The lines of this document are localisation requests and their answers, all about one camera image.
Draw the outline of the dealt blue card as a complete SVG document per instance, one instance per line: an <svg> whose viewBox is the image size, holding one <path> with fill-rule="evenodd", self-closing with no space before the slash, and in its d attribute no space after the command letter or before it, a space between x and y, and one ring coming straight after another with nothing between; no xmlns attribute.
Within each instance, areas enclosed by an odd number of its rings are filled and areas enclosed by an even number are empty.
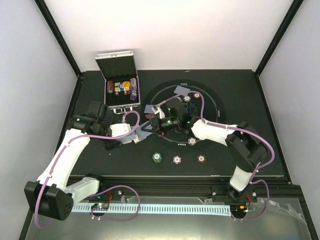
<svg viewBox="0 0 320 240"><path fill-rule="evenodd" d="M145 108L144 108L144 113L145 114L154 114L155 113L154 105L146 104Z"/></svg>
<svg viewBox="0 0 320 240"><path fill-rule="evenodd" d="M178 85L173 91L176 95L186 96L191 90L189 88Z"/></svg>

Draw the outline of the blue patterned card deck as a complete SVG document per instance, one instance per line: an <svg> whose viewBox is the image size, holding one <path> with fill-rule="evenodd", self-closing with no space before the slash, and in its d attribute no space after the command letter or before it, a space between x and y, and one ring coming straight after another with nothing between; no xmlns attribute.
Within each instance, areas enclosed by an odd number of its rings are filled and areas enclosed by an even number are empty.
<svg viewBox="0 0 320 240"><path fill-rule="evenodd" d="M119 138L117 141L121 142L123 145L131 143L136 138L136 133L132 132L130 135Z"/></svg>

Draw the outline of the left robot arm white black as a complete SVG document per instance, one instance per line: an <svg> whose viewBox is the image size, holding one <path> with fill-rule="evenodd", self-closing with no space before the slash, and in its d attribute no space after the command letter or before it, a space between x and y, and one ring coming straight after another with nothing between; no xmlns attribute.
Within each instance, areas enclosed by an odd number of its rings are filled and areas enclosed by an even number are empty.
<svg viewBox="0 0 320 240"><path fill-rule="evenodd" d="M38 228L42 227L40 216L64 221L75 204L87 197L101 200L107 195L108 188L98 177L86 176L67 185L78 158L91 139L116 141L135 130L126 122L104 124L103 118L102 113L75 115L68 123L62 143L47 168L36 181L28 181L25 185L24 193Z"/></svg>

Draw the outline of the blue white poker chip stack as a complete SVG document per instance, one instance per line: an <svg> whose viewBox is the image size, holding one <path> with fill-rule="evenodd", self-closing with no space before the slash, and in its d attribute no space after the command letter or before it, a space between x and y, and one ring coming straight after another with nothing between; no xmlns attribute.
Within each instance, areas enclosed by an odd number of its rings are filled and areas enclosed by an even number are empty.
<svg viewBox="0 0 320 240"><path fill-rule="evenodd" d="M175 156L175 157L173 157L173 160L172 160L175 164L180 164L181 163L181 161L182 161L182 159L181 159L181 157L179 157L179 156Z"/></svg>

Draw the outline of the red triangular all-in marker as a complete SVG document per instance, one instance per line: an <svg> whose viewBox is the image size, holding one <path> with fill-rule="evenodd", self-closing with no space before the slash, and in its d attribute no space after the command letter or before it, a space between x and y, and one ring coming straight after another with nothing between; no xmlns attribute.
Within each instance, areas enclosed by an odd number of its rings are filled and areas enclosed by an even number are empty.
<svg viewBox="0 0 320 240"><path fill-rule="evenodd" d="M145 117L148 119L148 120L150 120L150 119L152 119L152 118L154 118L155 117L155 114L146 114L145 115Z"/></svg>

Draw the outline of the dealt blue card top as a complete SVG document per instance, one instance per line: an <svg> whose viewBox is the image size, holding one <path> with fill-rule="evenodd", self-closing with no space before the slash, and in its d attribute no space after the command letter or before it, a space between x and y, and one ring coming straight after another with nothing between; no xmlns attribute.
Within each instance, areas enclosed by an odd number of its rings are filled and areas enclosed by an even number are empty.
<svg viewBox="0 0 320 240"><path fill-rule="evenodd" d="M189 88L178 85L173 91L176 95L186 96L191 90Z"/></svg>

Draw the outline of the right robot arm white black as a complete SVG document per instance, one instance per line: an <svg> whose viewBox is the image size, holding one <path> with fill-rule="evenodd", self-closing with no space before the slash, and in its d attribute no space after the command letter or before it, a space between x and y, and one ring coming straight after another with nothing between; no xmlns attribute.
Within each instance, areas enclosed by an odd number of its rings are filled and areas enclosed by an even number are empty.
<svg viewBox="0 0 320 240"><path fill-rule="evenodd" d="M235 161L235 169L226 190L226 195L232 202L238 202L246 195L246 187L252 183L262 160L271 149L269 143L257 135L246 122L228 125L202 120L199 117L187 120L178 117L153 117L141 127L142 131L159 136L176 129L184 131L196 140L209 140L228 148Z"/></svg>

